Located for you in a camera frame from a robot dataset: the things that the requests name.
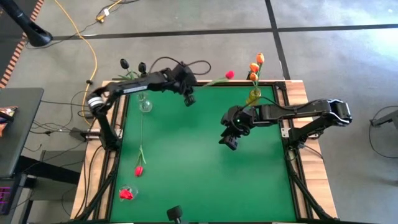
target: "table leg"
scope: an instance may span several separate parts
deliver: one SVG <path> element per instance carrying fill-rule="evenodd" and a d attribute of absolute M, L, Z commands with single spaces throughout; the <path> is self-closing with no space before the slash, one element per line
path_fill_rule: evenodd
<path fill-rule="evenodd" d="M 44 177 L 69 184 L 79 183 L 80 173 L 57 167 L 45 162 L 21 156 L 19 157 L 15 173 L 23 172 L 36 177 Z"/>

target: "wooden board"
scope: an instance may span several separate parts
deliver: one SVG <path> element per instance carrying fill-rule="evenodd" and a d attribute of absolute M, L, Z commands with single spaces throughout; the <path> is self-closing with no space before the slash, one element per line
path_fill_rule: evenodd
<path fill-rule="evenodd" d="M 103 82 L 103 86 L 108 84 L 109 82 L 111 81 Z M 250 81 L 235 80 L 232 82 L 250 82 Z M 291 105 L 302 104 L 308 101 L 303 81 L 263 80 L 263 82 L 286 82 L 287 95 L 289 97 L 289 103 Z M 279 101 L 283 102 L 281 93 L 279 93 L 278 97 Z M 120 102 L 116 124 L 120 124 L 121 122 L 121 116 L 123 112 L 123 102 L 124 102 L 124 97 L 122 97 Z M 108 113 L 109 120 L 112 117 L 112 111 L 113 109 L 109 110 Z M 312 118 L 294 119 L 294 125 L 295 127 L 302 127 L 311 121 Z M 99 140 L 93 140 L 89 142 L 87 146 L 86 157 L 85 157 L 86 181 L 88 181 L 88 170 L 90 162 L 93 158 L 93 154 L 100 145 L 101 143 Z M 314 150 L 321 153 L 320 146 L 317 140 L 308 140 L 306 142 L 306 145 L 312 147 Z M 307 187 L 309 191 L 329 215 L 337 217 L 335 204 L 333 202 L 333 197 L 331 196 L 329 181 L 322 159 L 314 152 L 309 151 L 307 149 L 301 149 L 300 155 L 302 158 L 304 175 L 307 181 Z M 111 155 L 111 159 L 109 160 L 108 172 L 110 171 L 110 168 L 113 164 L 113 157 L 114 155 Z M 87 196 L 88 202 L 91 201 L 91 199 L 94 197 L 95 193 L 98 190 L 103 160 L 104 160 L 104 150 L 100 149 L 96 153 L 91 167 L 90 188 Z M 80 180 L 76 191 L 76 197 L 72 208 L 71 218 L 74 218 L 76 216 L 81 204 L 84 202 L 83 199 L 85 196 L 85 181 L 84 181 L 83 172 L 84 172 L 84 166 L 82 167 L 81 170 Z M 297 195 L 298 195 L 298 204 L 300 207 L 300 213 L 301 216 L 305 218 L 307 217 L 307 215 L 305 214 L 305 205 L 304 205 L 303 196 L 297 187 L 296 189 L 298 192 Z M 103 195 L 103 199 L 101 202 L 101 209 L 99 212 L 99 218 L 105 218 L 108 196 L 109 196 L 109 188 Z"/>

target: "desk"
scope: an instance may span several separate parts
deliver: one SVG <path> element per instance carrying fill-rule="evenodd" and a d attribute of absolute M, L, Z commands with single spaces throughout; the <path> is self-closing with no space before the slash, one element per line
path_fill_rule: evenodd
<path fill-rule="evenodd" d="M 291 105 L 307 102 L 302 81 L 262 84 L 262 94 L 281 104 L 283 99 Z M 218 144 L 224 129 L 220 125 L 222 115 L 233 105 L 243 105 L 251 89 L 247 81 L 228 85 L 231 86 L 197 89 L 197 102 L 189 108 L 183 105 L 181 96 L 149 93 L 154 109 L 144 115 L 147 164 L 142 177 L 134 177 L 141 114 L 133 95 L 128 104 L 121 98 L 118 108 L 110 110 L 117 112 L 116 124 L 124 127 L 118 176 L 103 195 L 98 213 L 93 214 L 95 218 L 108 218 L 111 222 L 166 222 L 165 211 L 176 205 L 182 206 L 183 218 L 192 222 L 294 221 L 296 217 L 308 217 L 302 194 L 287 175 L 278 125 L 253 129 L 250 136 L 239 140 L 240 147 L 234 152 Z M 301 127 L 311 120 L 295 119 L 294 125 Z M 86 170 L 99 145 L 99 141 L 89 143 Z M 317 141 L 308 140 L 307 145 L 320 151 Z M 109 171 L 114 152 L 108 157 Z M 101 150 L 93 160 L 89 201 L 98 189 L 104 158 Z M 296 161 L 298 171 L 302 165 L 308 189 L 326 212 L 335 217 L 323 161 L 306 150 L 301 150 Z M 118 199 L 119 188 L 124 184 L 139 189 L 135 200 Z M 72 218 L 83 202 L 84 190 L 81 175 Z"/>

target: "wooden table frame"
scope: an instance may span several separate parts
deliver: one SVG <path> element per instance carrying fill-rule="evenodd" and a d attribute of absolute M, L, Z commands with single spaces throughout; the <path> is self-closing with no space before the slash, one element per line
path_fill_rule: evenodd
<path fill-rule="evenodd" d="M 199 82 L 203 83 L 208 81 L 209 80 L 203 80 Z M 104 81 L 103 86 L 108 84 L 109 82 L 114 82 L 114 81 Z M 236 83 L 236 82 L 249 83 L 250 81 L 247 80 L 231 81 L 231 83 Z M 277 98 L 279 99 L 279 103 L 281 105 L 296 105 L 308 102 L 303 81 L 262 80 L 261 83 L 267 83 L 273 86 L 274 94 L 276 93 L 275 95 L 277 95 Z M 116 124 L 116 129 L 118 125 L 120 127 L 123 126 L 123 118 L 125 116 L 125 114 L 123 114 L 124 108 L 128 104 L 128 100 L 125 99 L 126 96 L 122 96 L 120 100 L 114 105 L 114 107 L 109 110 L 109 113 L 107 115 L 110 122 L 113 123 L 114 125 Z M 284 121 L 283 124 L 281 124 L 281 126 L 287 128 L 290 127 L 291 124 L 293 124 L 295 127 L 300 128 L 311 121 L 312 118 L 299 118 L 299 119 L 293 119 L 291 122 Z M 99 128 L 98 123 L 94 124 L 93 128 Z M 83 198 L 85 194 L 85 180 L 83 175 L 84 169 L 86 169 L 86 172 L 88 172 L 88 170 L 90 169 L 90 163 L 92 163 L 90 183 L 88 183 L 90 185 L 90 188 L 86 196 L 86 199 L 88 200 L 87 203 L 89 203 L 91 199 L 94 197 L 95 193 L 97 193 L 100 180 L 103 181 L 105 175 L 107 175 L 112 168 L 115 152 L 105 152 L 104 150 L 99 150 L 95 154 L 95 157 L 93 157 L 96 149 L 100 147 L 100 145 L 101 143 L 99 140 L 90 141 L 87 145 L 86 156 L 85 156 L 85 167 L 82 167 L 81 170 L 80 180 L 76 191 L 71 218 L 75 218 L 82 203 L 85 203 L 85 200 Z M 317 140 L 309 139 L 306 142 L 306 145 L 312 147 L 314 150 L 321 153 L 320 146 Z M 319 155 L 316 155 L 312 151 L 302 149 L 299 151 L 297 159 L 294 160 L 292 164 L 296 172 L 299 174 L 300 178 L 304 180 L 304 183 L 306 183 L 310 193 L 322 206 L 322 208 L 332 217 L 337 217 L 335 205 L 333 202 L 333 198 L 331 196 L 328 177 L 326 175 L 326 170 L 322 158 L 320 158 Z M 290 181 L 290 183 L 294 199 L 296 217 L 317 218 L 317 216 L 313 214 L 312 209 L 309 207 L 307 201 L 304 199 L 300 189 L 292 181 Z M 95 220 L 109 219 L 110 209 L 108 209 L 108 203 L 111 202 L 113 199 L 113 195 L 109 193 L 113 192 L 113 185 L 107 188 L 107 190 L 103 194 L 100 205 L 97 206 L 96 210 L 94 210 L 94 212 L 90 215 L 89 219 L 93 219 L 93 217 Z"/>

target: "snack bag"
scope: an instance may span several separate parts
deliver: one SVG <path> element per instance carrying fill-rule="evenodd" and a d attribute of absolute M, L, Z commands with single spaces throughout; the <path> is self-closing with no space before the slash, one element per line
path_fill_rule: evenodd
<path fill-rule="evenodd" d="M 8 106 L 4 108 L 0 108 L 0 112 L 8 115 L 8 116 L 14 116 L 15 111 L 17 110 L 17 106 Z M 5 118 L 0 117 L 0 137 L 2 136 L 3 130 L 6 128 L 8 122 Z"/>

